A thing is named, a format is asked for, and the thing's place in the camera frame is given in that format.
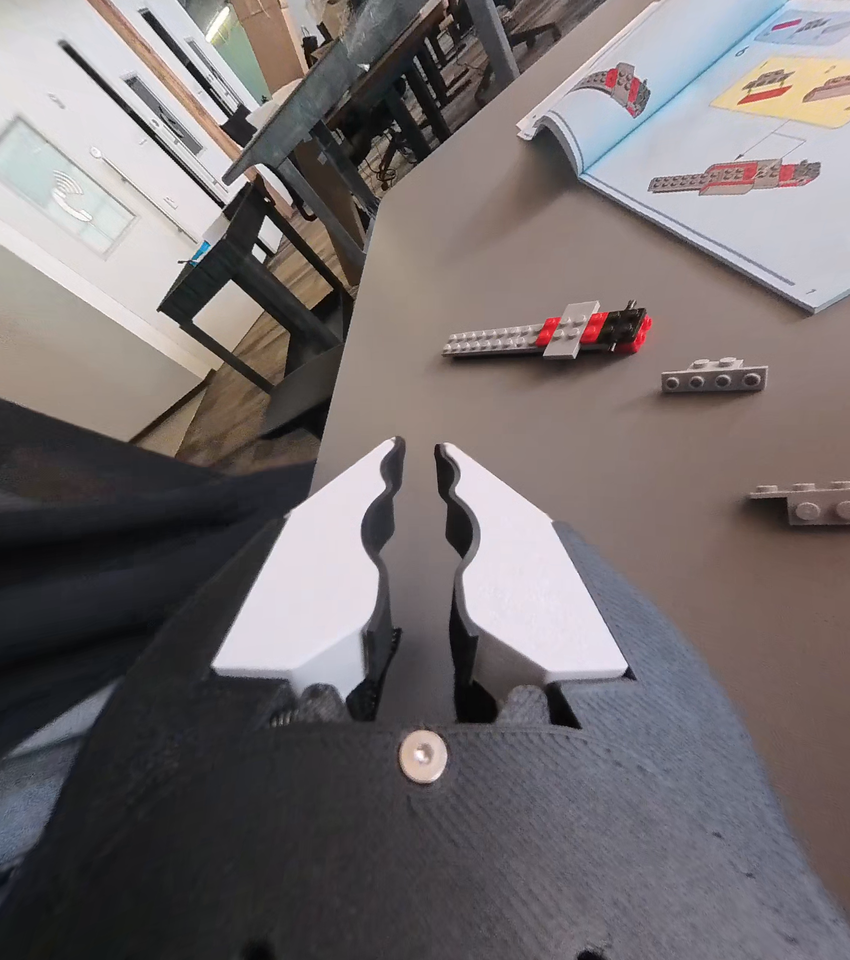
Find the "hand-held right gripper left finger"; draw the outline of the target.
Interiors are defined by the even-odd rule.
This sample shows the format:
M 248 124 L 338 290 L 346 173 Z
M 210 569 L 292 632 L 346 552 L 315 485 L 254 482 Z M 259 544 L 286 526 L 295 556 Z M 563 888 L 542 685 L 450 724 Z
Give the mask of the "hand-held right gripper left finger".
M 335 690 L 374 720 L 397 648 L 383 546 L 405 440 L 388 438 L 287 515 L 214 659 L 221 677 Z

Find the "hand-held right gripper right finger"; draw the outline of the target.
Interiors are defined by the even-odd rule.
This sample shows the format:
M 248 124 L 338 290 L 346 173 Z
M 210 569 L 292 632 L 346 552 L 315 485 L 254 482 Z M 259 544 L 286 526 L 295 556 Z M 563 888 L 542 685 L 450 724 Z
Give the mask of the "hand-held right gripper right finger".
M 626 679 L 629 665 L 553 519 L 450 442 L 434 448 L 455 549 L 456 719 L 491 723 L 518 688 Z

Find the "grey plate with red bricks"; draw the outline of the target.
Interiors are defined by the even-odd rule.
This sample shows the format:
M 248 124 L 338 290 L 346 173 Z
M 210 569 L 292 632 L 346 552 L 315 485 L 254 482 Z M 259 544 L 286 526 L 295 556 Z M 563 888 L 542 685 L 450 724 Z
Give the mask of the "grey plate with red bricks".
M 633 299 L 622 309 L 605 311 L 597 300 L 568 304 L 543 322 L 452 333 L 442 347 L 451 359 L 489 356 L 540 356 L 575 361 L 580 354 L 637 354 L 653 318 Z

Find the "grey bracket toy brick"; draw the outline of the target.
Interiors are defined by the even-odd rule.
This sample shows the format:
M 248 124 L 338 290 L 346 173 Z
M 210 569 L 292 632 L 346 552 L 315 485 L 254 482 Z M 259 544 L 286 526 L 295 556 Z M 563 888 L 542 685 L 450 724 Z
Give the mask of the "grey bracket toy brick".
M 760 485 L 747 497 L 783 501 L 792 526 L 850 526 L 850 480 Z
M 681 370 L 661 373 L 663 394 L 754 393 L 767 386 L 769 367 L 749 365 L 742 358 L 701 358 Z

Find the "black mesh office chair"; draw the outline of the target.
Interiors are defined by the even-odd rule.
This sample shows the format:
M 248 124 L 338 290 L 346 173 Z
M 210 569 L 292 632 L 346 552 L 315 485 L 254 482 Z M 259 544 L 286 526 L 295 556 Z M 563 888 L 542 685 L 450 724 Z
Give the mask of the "black mesh office chair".
M 345 344 L 318 354 L 288 374 L 270 395 L 262 438 L 305 429 L 322 439 Z

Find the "person's black hoodie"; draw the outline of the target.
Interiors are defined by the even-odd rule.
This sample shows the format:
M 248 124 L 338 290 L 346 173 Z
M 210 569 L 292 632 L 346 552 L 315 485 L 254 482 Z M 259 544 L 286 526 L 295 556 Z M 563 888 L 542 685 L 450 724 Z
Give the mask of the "person's black hoodie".
M 0 760 L 121 677 L 313 472 L 230 476 L 0 398 Z

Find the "black side table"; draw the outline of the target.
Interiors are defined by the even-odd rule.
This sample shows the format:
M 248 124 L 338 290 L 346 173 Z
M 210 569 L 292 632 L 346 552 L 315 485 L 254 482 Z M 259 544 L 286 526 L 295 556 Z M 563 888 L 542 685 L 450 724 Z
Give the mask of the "black side table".
M 228 351 L 195 322 L 197 314 L 229 282 L 269 313 L 288 333 L 320 354 L 343 344 L 343 338 L 304 306 L 253 255 L 253 246 L 263 221 L 274 213 L 274 204 L 263 188 L 253 183 L 241 188 L 223 210 L 224 232 L 198 259 L 184 263 L 175 282 L 165 294 L 158 311 L 172 319 L 192 340 L 270 394 L 274 384 Z

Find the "open instruction booklet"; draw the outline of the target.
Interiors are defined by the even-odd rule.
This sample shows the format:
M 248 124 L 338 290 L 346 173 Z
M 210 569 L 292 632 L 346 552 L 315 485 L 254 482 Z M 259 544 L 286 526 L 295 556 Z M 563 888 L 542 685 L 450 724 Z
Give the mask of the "open instruction booklet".
M 850 2 L 653 2 L 517 130 L 812 313 L 850 295 Z

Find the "frosted window with phone sign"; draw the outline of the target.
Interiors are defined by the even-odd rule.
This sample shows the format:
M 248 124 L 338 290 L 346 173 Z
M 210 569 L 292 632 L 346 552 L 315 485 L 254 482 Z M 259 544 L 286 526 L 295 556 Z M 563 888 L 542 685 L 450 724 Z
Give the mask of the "frosted window with phone sign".
M 138 220 L 21 116 L 0 132 L 0 183 L 102 257 Z

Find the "cardboard box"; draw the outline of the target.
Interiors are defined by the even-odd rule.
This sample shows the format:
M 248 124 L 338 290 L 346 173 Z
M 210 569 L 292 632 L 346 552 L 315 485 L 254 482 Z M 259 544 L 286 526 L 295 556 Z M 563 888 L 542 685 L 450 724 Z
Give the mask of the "cardboard box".
M 303 78 L 308 67 L 287 1 L 232 1 L 271 94 Z

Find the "wooden post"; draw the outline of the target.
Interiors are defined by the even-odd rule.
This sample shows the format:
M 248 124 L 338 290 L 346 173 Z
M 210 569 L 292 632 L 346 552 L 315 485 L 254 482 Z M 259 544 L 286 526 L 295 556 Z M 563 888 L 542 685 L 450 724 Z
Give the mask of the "wooden post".
M 195 96 L 191 93 L 174 70 L 157 54 L 145 39 L 137 32 L 133 24 L 111 1 L 89 1 L 90 6 L 103 18 L 123 43 L 154 74 L 174 99 L 179 102 L 187 114 L 195 120 L 203 131 L 215 142 L 232 162 L 239 158 L 239 145 L 215 123 Z

